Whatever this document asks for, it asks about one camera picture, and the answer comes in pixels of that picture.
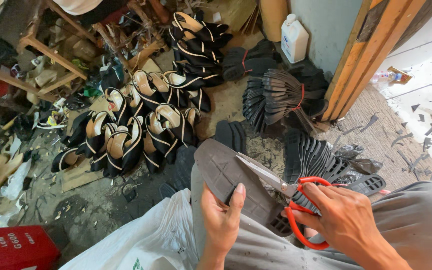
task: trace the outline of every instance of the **scissors blade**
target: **scissors blade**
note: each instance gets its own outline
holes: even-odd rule
[[[253,171],[261,180],[274,187],[277,191],[283,193],[286,197],[293,197],[296,192],[297,185],[290,185],[279,178],[274,172],[263,166],[261,163],[246,156],[242,153],[237,154],[239,158],[251,171]]]

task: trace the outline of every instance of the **white tile floor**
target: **white tile floor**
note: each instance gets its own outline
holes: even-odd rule
[[[393,66],[406,70],[413,78],[406,84],[375,84],[375,88],[387,99],[388,105],[398,112],[403,122],[408,122],[407,132],[421,144],[432,123],[432,18],[410,40],[399,47],[382,63],[380,70]],[[412,105],[421,104],[415,112]],[[423,114],[425,121],[420,121]],[[432,146],[427,150],[432,157]]]

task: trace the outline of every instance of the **gray pants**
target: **gray pants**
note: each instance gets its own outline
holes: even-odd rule
[[[199,200],[203,178],[197,166],[191,172],[193,228],[198,255],[204,248],[206,231]],[[413,270],[432,269],[432,181],[415,182],[372,204],[376,225],[386,241]],[[316,235],[311,242],[320,243]],[[236,243],[225,260],[225,269],[363,269],[341,252],[301,249],[275,235],[263,225],[241,215]]]

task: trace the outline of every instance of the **wooden door frame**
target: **wooden door frame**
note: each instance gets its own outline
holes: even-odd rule
[[[387,2],[369,40],[359,41],[368,13]],[[348,113],[373,74],[410,25],[426,0],[363,0],[353,29],[334,73],[325,99],[328,108],[322,121],[336,120]]]

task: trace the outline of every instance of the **wall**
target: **wall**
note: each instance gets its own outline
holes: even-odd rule
[[[294,13],[309,33],[311,61],[333,77],[363,0],[290,0]]]

